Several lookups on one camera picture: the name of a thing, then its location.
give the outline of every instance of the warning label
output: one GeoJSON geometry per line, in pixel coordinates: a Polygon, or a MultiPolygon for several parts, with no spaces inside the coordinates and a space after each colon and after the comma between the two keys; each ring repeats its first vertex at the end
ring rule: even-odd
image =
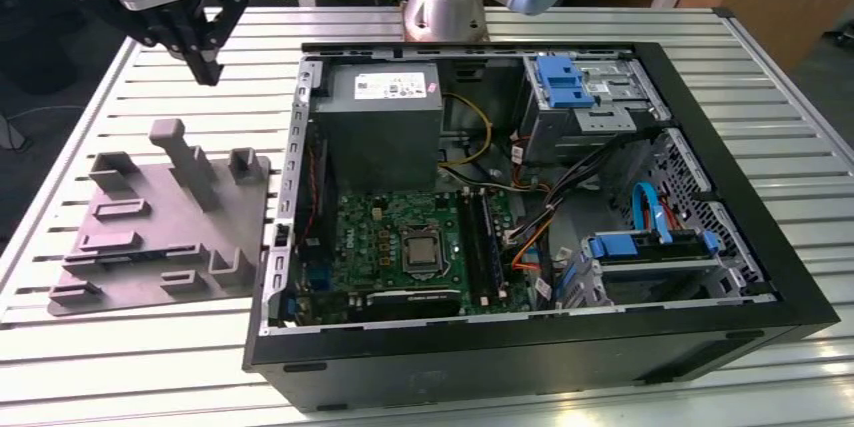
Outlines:
{"type": "Polygon", "coordinates": [[[354,97],[356,100],[423,99],[427,97],[424,73],[359,74],[354,97]]]}

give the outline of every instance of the orange wire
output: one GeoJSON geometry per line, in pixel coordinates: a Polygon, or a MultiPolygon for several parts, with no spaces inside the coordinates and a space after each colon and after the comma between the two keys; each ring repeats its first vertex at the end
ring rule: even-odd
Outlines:
{"type": "Polygon", "coordinates": [[[524,243],[524,246],[522,247],[522,249],[519,250],[519,252],[516,253],[516,256],[512,258],[512,263],[510,265],[512,265],[512,268],[515,269],[518,265],[530,265],[530,264],[520,264],[519,260],[522,259],[522,256],[524,255],[526,250],[528,250],[528,248],[531,247],[531,245],[534,245],[534,242],[536,242],[536,239],[539,238],[540,235],[543,235],[543,232],[546,231],[546,229],[548,228],[548,224],[551,224],[551,221],[555,220],[555,218],[550,218],[546,223],[543,225],[539,226],[539,229],[536,229],[536,232],[534,232],[534,235],[531,236],[531,238],[528,239],[528,241],[524,243]]]}

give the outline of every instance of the slotted metal table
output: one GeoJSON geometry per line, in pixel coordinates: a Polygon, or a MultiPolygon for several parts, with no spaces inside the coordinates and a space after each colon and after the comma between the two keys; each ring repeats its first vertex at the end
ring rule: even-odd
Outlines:
{"type": "MultiPolygon", "coordinates": [[[[196,85],[163,48],[128,41],[119,52],[0,260],[1,425],[722,426],[854,417],[854,155],[742,26],[709,10],[560,9],[530,18],[492,9],[487,19],[496,41],[663,45],[842,322],[687,384],[306,417],[240,370],[250,299],[53,318],[47,291],[92,194],[95,154],[165,161],[147,132],[153,119],[180,117],[209,158],[252,146],[282,165],[300,44],[402,39],[394,9],[258,8],[221,53],[216,88],[196,85]]],[[[279,182],[274,175],[271,193],[279,182]]]]}

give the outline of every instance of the black side panel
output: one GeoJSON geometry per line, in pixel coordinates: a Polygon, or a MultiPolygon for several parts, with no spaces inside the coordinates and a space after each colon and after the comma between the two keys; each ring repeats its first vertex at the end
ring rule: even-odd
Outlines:
{"type": "Polygon", "coordinates": [[[809,274],[759,194],[682,82],[658,44],[636,44],[635,52],[662,100],[679,122],[682,133],[709,175],[733,221],[790,308],[803,323],[838,322],[839,318],[809,274]]]}

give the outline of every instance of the red wire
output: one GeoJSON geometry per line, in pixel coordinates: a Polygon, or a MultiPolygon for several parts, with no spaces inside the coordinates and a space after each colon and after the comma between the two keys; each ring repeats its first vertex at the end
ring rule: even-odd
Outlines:
{"type": "Polygon", "coordinates": [[[303,231],[303,237],[296,245],[303,245],[308,238],[308,231],[315,223],[315,215],[318,214],[318,179],[315,175],[315,151],[308,146],[308,177],[311,178],[311,215],[308,216],[308,223],[306,224],[306,230],[303,231]]]}
{"type": "Polygon", "coordinates": [[[667,214],[667,223],[670,224],[670,228],[678,229],[679,220],[677,219],[677,214],[674,214],[672,209],[670,208],[670,205],[667,205],[666,203],[662,204],[662,207],[664,209],[664,214],[667,214]]]}

